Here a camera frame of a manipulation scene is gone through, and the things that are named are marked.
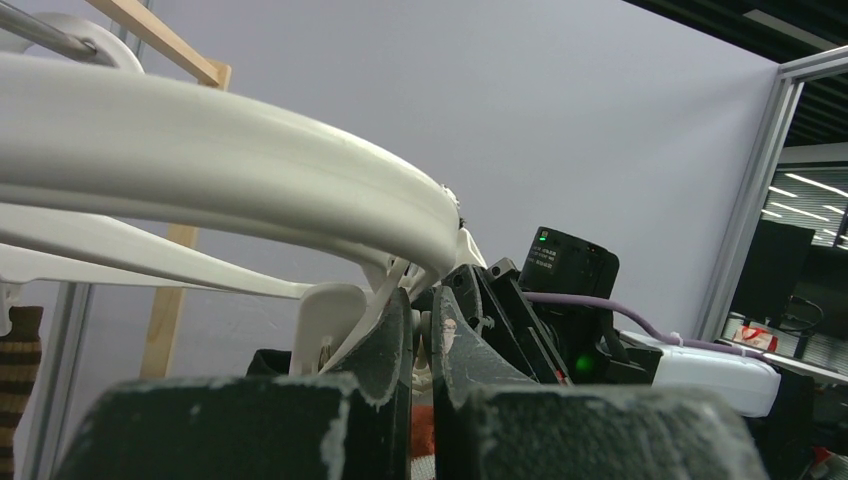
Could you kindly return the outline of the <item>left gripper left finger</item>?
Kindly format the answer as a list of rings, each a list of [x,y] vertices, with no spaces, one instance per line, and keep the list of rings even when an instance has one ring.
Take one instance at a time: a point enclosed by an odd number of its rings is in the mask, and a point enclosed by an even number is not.
[[[398,289],[327,372],[139,380],[89,410],[59,479],[406,479],[412,311]]]

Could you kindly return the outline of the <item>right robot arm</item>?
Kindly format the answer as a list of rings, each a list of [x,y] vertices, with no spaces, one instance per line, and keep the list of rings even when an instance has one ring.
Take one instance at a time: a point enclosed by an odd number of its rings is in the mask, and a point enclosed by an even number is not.
[[[695,387],[720,395],[756,437],[812,434],[809,375],[749,347],[684,339],[646,321],[618,329],[616,316],[635,318],[611,300],[618,270],[611,251],[548,228],[538,229],[522,265],[487,264],[461,228],[443,283],[470,328],[536,382]]]

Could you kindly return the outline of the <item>red white striped sock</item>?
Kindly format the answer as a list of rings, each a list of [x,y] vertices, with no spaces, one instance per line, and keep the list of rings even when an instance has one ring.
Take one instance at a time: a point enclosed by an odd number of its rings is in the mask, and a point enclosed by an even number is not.
[[[435,479],[435,435],[432,406],[415,405],[412,407],[410,448],[411,479]]]

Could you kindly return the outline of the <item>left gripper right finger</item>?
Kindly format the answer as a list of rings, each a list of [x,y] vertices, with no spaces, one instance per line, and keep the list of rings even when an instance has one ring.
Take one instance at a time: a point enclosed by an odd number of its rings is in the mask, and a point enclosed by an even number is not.
[[[699,389],[540,384],[439,287],[431,318],[440,479],[763,479],[743,420]]]

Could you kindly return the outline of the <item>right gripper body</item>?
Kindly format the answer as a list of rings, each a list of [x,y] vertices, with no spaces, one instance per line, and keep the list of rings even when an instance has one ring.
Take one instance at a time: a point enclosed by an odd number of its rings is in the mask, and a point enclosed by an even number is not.
[[[552,331],[534,312],[519,276],[515,263],[503,258],[488,268],[460,265],[442,284],[453,292],[472,329],[509,364],[539,383],[569,385]]]

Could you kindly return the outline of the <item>brown striped sock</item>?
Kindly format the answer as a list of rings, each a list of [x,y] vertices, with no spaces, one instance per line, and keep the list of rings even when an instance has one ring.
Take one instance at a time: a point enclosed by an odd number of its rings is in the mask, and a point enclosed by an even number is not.
[[[8,310],[11,331],[1,337],[1,478],[13,479],[14,436],[34,389],[42,357],[40,325],[44,309]]]

